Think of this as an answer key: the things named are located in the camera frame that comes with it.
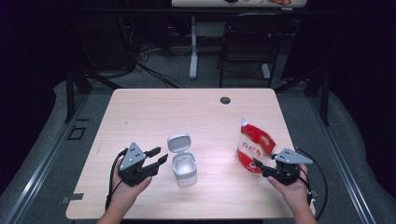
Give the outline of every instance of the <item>red package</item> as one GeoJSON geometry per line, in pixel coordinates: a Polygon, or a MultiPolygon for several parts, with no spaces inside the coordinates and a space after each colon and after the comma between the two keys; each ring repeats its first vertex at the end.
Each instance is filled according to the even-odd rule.
{"type": "Polygon", "coordinates": [[[265,163],[271,159],[276,148],[273,138],[260,128],[241,120],[241,136],[237,147],[237,155],[242,165],[249,171],[261,174],[262,169],[256,167],[253,158],[265,163]]]}

